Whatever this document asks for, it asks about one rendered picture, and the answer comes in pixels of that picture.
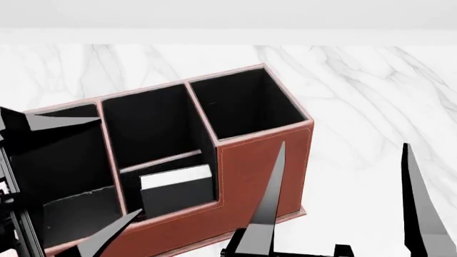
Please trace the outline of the brown leather desk caddy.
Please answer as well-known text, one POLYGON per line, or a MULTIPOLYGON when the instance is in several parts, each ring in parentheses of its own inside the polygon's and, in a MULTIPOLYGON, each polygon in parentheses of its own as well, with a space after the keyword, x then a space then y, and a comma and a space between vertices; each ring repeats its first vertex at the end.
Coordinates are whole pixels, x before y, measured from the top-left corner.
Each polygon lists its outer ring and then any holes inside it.
POLYGON ((102 257, 172 257, 245 226, 281 143, 286 163, 278 215, 301 216, 313 119, 266 65, 124 91, 36 111, 99 117, 100 124, 12 154, 38 240, 55 256, 122 215, 141 214, 102 257), (215 201, 147 218, 140 177, 208 164, 215 201))

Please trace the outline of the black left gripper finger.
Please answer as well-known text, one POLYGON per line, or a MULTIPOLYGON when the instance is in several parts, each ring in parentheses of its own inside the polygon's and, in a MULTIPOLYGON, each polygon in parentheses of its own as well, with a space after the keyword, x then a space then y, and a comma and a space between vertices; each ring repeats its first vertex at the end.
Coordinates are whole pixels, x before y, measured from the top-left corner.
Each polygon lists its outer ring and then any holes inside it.
POLYGON ((40 131, 99 122, 99 117, 50 117, 25 114, 0 106, 0 131, 40 131))
POLYGON ((112 224, 109 224, 99 232, 95 233, 89 239, 80 243, 76 248, 78 257, 99 257, 104 250, 125 230, 125 228, 142 212, 142 209, 138 209, 125 216, 122 216, 118 220, 115 220, 112 224))

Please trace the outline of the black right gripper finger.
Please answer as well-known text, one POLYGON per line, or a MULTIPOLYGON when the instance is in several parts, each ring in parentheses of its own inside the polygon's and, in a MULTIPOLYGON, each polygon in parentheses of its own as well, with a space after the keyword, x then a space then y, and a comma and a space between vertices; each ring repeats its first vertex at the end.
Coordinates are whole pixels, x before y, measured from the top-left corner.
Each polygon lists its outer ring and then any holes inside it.
POLYGON ((274 229, 286 158, 281 147, 265 193, 246 228, 238 229, 228 244, 228 252, 273 252, 274 229))
POLYGON ((453 254, 449 236, 428 194, 409 143, 401 157, 404 244, 412 254, 453 254))

